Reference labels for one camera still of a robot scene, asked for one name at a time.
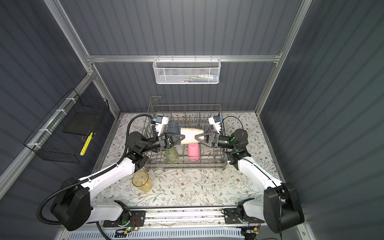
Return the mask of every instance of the white cylinder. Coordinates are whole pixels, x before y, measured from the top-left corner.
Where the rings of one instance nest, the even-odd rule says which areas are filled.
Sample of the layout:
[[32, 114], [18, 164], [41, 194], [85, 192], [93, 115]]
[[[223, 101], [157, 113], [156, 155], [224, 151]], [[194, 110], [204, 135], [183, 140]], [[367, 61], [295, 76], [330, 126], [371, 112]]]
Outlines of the white cylinder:
[[181, 144], [199, 143], [199, 141], [195, 139], [195, 136], [203, 133], [204, 133], [204, 130], [202, 129], [181, 127], [180, 134], [185, 135], [185, 138], [180, 143]]

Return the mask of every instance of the wire mesh basket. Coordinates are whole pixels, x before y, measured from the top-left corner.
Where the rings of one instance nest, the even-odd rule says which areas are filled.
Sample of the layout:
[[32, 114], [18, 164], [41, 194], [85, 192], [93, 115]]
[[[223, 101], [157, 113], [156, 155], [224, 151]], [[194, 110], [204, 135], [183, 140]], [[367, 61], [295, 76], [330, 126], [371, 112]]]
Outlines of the wire mesh basket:
[[76, 95], [63, 109], [56, 111], [50, 124], [38, 130], [39, 137], [30, 135], [24, 145], [43, 160], [80, 163], [79, 158], [92, 144], [89, 136], [97, 133], [109, 111], [108, 101]]
[[153, 60], [153, 71], [158, 84], [217, 84], [221, 62], [166, 62]]
[[[219, 104], [167, 104], [156, 105], [154, 101], [160, 96], [151, 97], [148, 107], [148, 114], [156, 118], [157, 116], [165, 116], [169, 118], [169, 122], [176, 122], [179, 127], [191, 127], [204, 130], [204, 132], [212, 131], [213, 128], [208, 122], [208, 118], [222, 116], [221, 105]], [[146, 120], [144, 125], [144, 135], [151, 137], [151, 124]], [[200, 145], [200, 159], [191, 160], [188, 158], [188, 145], [176, 145], [175, 148], [180, 156], [176, 163], [168, 163], [166, 161], [164, 151], [147, 153], [149, 160], [145, 165], [146, 169], [225, 169], [227, 160], [221, 148], [207, 147]]]

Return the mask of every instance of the pink cup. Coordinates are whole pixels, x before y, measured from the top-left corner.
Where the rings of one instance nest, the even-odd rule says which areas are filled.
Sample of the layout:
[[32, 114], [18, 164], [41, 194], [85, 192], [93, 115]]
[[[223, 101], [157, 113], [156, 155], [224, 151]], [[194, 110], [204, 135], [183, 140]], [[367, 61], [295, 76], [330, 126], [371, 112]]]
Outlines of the pink cup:
[[200, 146], [198, 143], [188, 144], [188, 158], [191, 159], [191, 161], [200, 159]]

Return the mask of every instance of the green glass jar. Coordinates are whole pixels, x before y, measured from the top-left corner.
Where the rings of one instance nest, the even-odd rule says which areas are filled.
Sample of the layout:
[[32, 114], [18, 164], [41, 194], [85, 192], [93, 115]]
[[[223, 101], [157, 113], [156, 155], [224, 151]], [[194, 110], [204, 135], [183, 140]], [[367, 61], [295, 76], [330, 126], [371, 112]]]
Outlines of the green glass jar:
[[169, 149], [165, 149], [165, 153], [166, 153], [166, 161], [168, 163], [174, 164], [179, 162], [180, 156], [177, 153], [176, 148], [171, 147]]

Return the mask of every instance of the yellow plastic cup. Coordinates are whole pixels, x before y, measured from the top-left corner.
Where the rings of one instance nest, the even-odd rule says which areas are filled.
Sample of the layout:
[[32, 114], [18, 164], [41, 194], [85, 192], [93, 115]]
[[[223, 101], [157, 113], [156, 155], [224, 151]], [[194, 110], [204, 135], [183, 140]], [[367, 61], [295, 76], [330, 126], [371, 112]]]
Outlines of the yellow plastic cup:
[[152, 182], [146, 171], [138, 171], [132, 177], [132, 184], [143, 192], [152, 190]]

